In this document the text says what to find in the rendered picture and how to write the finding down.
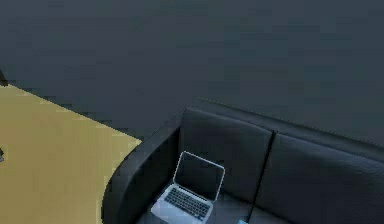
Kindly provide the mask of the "white laptop with black keyboard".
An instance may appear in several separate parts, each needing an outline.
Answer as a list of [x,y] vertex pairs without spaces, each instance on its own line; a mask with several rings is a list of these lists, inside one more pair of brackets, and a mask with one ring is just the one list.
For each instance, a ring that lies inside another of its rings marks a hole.
[[166,224],[206,224],[224,177],[223,166],[183,151],[172,183],[151,207],[151,213]]

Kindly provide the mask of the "black leather sofa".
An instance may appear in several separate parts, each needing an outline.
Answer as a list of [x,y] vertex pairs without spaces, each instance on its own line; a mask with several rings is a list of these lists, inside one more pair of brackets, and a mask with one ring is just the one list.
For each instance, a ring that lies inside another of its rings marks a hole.
[[182,109],[114,171],[102,224],[169,224],[152,212],[182,152],[224,167],[208,218],[177,224],[384,224],[384,146],[206,102]]

